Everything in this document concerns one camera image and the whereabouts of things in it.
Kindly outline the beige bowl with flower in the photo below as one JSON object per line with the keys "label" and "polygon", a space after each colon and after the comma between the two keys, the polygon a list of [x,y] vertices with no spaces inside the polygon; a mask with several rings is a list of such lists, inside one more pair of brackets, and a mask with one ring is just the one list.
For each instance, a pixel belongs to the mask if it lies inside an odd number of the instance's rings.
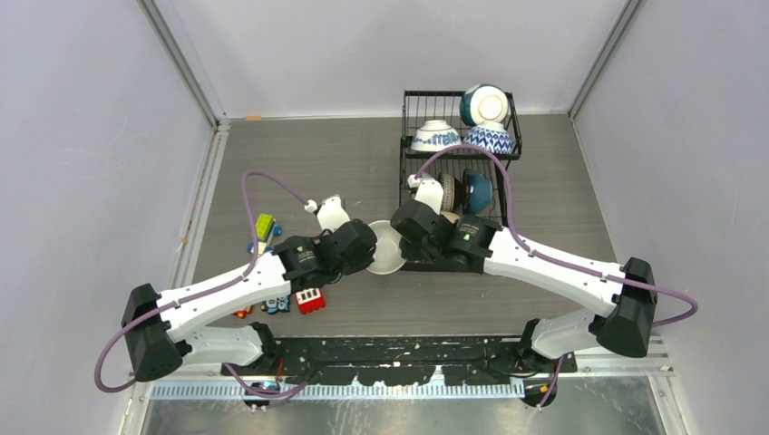
{"label": "beige bowl with flower", "polygon": [[453,213],[452,211],[446,211],[446,210],[442,210],[441,215],[452,224],[456,224],[461,218],[460,215]]}

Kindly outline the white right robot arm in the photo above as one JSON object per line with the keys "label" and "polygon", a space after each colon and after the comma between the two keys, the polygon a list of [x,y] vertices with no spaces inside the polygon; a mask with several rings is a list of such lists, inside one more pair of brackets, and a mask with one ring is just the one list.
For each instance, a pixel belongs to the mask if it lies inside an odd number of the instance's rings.
{"label": "white right robot arm", "polygon": [[425,256],[461,272],[519,280],[580,305],[554,319],[526,323],[516,351],[519,363],[540,372],[577,350],[601,346],[613,353],[647,355],[657,297],[650,265],[632,258],[625,265],[570,255],[512,235],[498,222],[468,214],[452,223],[411,199],[390,223],[408,256]]}

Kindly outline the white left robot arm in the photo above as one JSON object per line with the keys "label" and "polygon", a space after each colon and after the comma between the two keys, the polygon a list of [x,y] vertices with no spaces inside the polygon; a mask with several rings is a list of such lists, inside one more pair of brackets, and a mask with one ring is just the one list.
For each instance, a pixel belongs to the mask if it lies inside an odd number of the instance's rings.
{"label": "white left robot arm", "polygon": [[278,346],[265,324],[213,322],[247,305],[321,288],[369,267],[377,237],[359,219],[317,237],[292,236],[247,264],[195,285],[131,291],[122,325],[134,376],[155,381],[183,365],[229,363],[257,375],[277,367]]}

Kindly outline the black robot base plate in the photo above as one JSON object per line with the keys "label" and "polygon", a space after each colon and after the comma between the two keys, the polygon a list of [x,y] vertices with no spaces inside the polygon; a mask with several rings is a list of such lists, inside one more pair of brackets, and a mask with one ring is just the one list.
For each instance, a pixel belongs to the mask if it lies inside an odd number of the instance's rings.
{"label": "black robot base plate", "polygon": [[292,384],[364,386],[425,385],[439,372],[448,386],[502,385],[554,372],[554,362],[524,361],[518,341],[515,335],[285,337],[256,362],[233,368],[242,377],[278,375]]}

